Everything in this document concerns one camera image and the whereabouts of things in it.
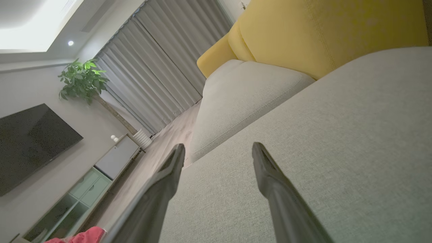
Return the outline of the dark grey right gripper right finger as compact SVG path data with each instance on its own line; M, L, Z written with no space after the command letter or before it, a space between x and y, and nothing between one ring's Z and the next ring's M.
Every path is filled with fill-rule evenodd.
M262 143L252 146L258 189L268 200L278 243L332 243L310 207Z

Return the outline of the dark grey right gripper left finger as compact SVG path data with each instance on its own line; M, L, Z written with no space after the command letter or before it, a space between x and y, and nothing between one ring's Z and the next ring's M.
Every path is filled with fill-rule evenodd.
M157 243L169 201L177 192L185 146L180 143L108 230L104 243Z

